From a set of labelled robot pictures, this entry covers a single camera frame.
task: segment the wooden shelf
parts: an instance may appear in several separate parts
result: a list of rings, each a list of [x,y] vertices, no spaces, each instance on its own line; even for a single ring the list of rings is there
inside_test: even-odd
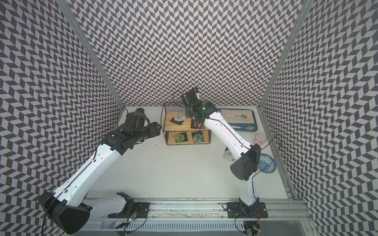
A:
[[[166,140],[167,140],[167,145],[183,145],[183,144],[209,144],[210,143],[210,140],[209,140],[209,131],[208,130],[205,130],[203,131],[203,138],[205,139],[205,142],[202,142],[202,143],[194,143],[193,142],[193,137],[192,137],[192,133],[194,132],[197,132],[199,130],[194,130],[194,131],[179,131],[179,132],[167,132],[166,133]],[[175,142],[175,136],[174,134],[177,134],[177,133],[183,133],[183,132],[186,132],[186,135],[188,137],[188,141],[186,142],[178,142],[176,143]]]
[[[173,116],[177,112],[185,115],[185,112],[183,112],[183,111],[167,112],[166,117],[165,117],[164,132],[165,131],[199,131],[198,129],[192,129],[191,128],[191,124],[192,124],[191,118],[186,118],[181,125],[178,125],[176,123],[171,122],[170,120],[173,118]]]

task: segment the black and white pattern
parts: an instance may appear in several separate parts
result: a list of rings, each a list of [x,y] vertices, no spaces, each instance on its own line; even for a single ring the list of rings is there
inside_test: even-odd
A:
[[[39,194],[93,153],[119,108],[52,0],[1,0],[0,18],[0,230],[39,235]]]
[[[264,108],[321,235],[378,235],[377,9],[317,1]]]
[[[68,0],[127,105],[258,104],[303,0]]]

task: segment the electronic wires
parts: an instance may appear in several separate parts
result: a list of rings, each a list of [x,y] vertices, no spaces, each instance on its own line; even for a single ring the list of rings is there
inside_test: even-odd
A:
[[[129,234],[131,234],[132,232],[135,232],[135,231],[137,231],[138,229],[142,228],[142,227],[144,226],[144,224],[146,223],[146,221],[147,221],[147,210],[144,209],[144,211],[146,212],[146,219],[144,220],[144,222],[143,222],[143,224],[142,224],[141,226],[139,226],[137,229],[131,231],[130,233],[127,233],[127,232],[126,232],[126,228],[127,228],[127,226],[129,226],[129,224],[130,224],[131,222],[133,222],[133,220],[132,220],[132,219],[134,219],[133,216],[136,214],[136,217],[135,217],[135,219],[136,219],[136,218],[138,218],[138,216],[141,216],[141,215],[142,215],[142,213],[138,212],[138,209],[135,209],[134,212],[129,216],[129,218],[127,218],[127,219],[126,219],[123,223],[121,223],[119,226],[116,226],[116,233],[117,233],[119,236],[125,236],[125,235],[129,235]],[[117,229],[118,229],[118,228],[121,228],[122,226],[123,226],[123,234],[117,232]]]
[[[177,94],[177,91],[172,94],[172,101],[175,103],[176,106],[179,106],[175,101],[175,94]]]

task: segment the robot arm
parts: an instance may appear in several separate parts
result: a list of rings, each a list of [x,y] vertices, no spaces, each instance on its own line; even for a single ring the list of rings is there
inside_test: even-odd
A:
[[[261,148],[251,145],[243,139],[222,117],[218,109],[208,101],[201,101],[198,88],[193,88],[180,96],[186,107],[186,115],[211,129],[230,150],[235,162],[230,166],[232,173],[241,180],[240,203],[245,215],[254,212],[254,203],[258,201],[253,189],[253,176],[260,161]]]
[[[128,203],[132,204],[133,199],[125,193],[100,199],[84,198],[103,172],[127,149],[160,135],[161,126],[156,122],[150,123],[143,109],[138,111],[128,113],[125,123],[109,132],[95,153],[63,185],[53,193],[44,192],[39,197],[46,215],[67,234],[77,232],[92,219],[131,211]]]

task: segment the coaster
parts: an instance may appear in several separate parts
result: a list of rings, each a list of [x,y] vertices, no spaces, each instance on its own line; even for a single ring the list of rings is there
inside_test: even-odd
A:
[[[173,117],[172,117],[172,119],[171,119],[171,122],[172,123],[175,123],[175,124],[178,124],[178,125],[181,125],[183,122],[184,122],[184,120],[185,120],[185,115],[184,114],[181,114],[181,113],[176,113]]]
[[[197,130],[204,130],[204,129],[205,129],[205,126],[204,126],[202,123],[200,123],[200,122],[198,122],[198,121],[194,121],[194,120],[192,119],[192,123],[191,123],[191,125],[190,125],[190,128],[192,128],[192,129],[197,129]]]
[[[175,143],[181,143],[181,142],[189,141],[186,132],[177,133],[177,134],[174,134],[173,136],[175,137]]]
[[[203,137],[202,131],[192,132],[193,143],[203,143],[205,138]]]

